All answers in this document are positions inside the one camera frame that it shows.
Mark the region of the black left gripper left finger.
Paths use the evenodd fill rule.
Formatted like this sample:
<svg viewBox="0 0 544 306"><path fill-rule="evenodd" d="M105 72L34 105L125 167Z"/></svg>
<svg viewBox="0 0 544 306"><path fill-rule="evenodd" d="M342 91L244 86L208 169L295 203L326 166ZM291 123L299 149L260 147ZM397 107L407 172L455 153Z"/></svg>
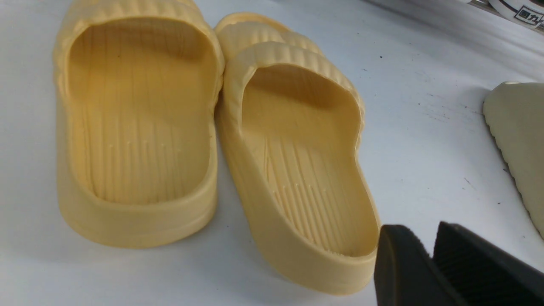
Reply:
<svg viewBox="0 0 544 306"><path fill-rule="evenodd" d="M419 238L404 225L383 225L374 269L379 306L466 306L430 258Z"/></svg>

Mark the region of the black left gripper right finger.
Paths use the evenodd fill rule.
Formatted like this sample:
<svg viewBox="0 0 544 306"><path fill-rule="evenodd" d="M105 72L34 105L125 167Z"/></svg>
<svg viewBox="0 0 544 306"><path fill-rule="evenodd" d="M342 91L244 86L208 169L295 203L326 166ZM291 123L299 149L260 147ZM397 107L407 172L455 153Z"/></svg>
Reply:
<svg viewBox="0 0 544 306"><path fill-rule="evenodd" d="M544 304L542 272L460 224L439 224L433 261L468 306Z"/></svg>

